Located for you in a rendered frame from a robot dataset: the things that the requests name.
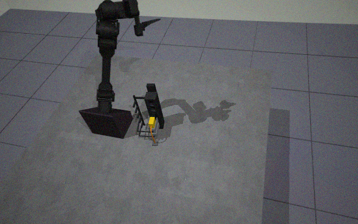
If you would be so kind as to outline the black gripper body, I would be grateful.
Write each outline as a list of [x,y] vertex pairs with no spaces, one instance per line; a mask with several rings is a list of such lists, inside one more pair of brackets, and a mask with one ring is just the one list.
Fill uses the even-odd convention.
[[[123,3],[123,1],[115,2],[117,19],[122,19],[123,18],[122,14],[124,14],[123,8],[120,8],[120,3]],[[134,25],[135,35],[143,36],[143,23],[140,23],[139,16],[136,16],[135,24],[136,24],[136,25]]]

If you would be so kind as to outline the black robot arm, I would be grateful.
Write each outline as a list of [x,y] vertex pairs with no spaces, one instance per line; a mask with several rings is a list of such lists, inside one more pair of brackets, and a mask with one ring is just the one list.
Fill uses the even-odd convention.
[[[136,18],[140,15],[138,2],[133,0],[122,0],[120,8],[123,8],[123,18]],[[116,15],[115,2],[104,0],[95,10],[97,23],[96,34],[98,34],[99,53],[102,56],[102,82],[98,85],[96,101],[98,101],[98,113],[112,113],[112,102],[115,101],[115,93],[110,83],[111,58],[117,49],[117,36],[120,23]],[[98,22],[99,20],[99,22]],[[115,24],[116,22],[116,24]],[[104,99],[99,99],[104,98]]]

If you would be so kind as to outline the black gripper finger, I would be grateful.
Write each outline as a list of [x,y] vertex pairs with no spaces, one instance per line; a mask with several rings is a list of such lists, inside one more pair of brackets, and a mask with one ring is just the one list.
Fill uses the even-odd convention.
[[146,22],[142,22],[143,23],[143,30],[145,30],[145,27],[147,27],[148,25],[158,21],[158,20],[161,20],[160,18],[158,19],[154,19],[154,20],[150,20],[150,21],[146,21]]

